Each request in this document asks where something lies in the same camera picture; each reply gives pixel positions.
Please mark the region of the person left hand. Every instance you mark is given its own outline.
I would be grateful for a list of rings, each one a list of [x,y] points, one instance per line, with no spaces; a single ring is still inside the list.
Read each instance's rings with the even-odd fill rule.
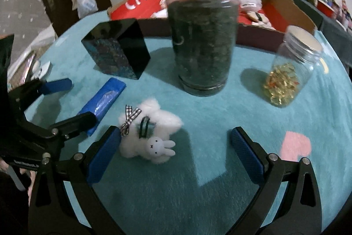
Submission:
[[[27,191],[31,195],[36,172],[18,167],[12,167],[1,159],[1,172],[9,175],[19,191]]]

